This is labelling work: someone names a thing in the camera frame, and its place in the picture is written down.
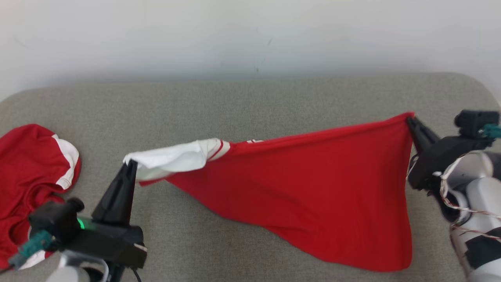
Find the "green led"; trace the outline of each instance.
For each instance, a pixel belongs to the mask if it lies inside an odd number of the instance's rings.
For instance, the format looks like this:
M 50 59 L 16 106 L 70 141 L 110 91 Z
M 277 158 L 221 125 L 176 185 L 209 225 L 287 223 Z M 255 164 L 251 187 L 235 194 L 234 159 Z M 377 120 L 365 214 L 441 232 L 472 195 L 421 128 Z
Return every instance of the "green led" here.
M 85 229 L 84 222 L 80 218 L 77 218 L 77 220 L 78 220 L 78 223 L 80 223 L 80 229 Z

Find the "garment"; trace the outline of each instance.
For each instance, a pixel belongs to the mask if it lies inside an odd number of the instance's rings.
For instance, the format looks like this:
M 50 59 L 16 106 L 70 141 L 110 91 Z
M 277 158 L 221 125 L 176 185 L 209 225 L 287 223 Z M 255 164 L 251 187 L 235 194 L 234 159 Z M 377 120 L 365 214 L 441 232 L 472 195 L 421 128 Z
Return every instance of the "garment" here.
M 0 269 L 28 240 L 28 215 L 48 201 L 62 202 L 80 172 L 77 149 L 37 124 L 15 128 L 0 138 Z M 49 253 L 33 255 L 30 267 Z
M 262 226 L 319 259 L 395 271 L 412 258 L 409 116 L 264 142 L 202 140 L 124 161 L 138 162 L 142 185 L 166 179 L 216 214 Z

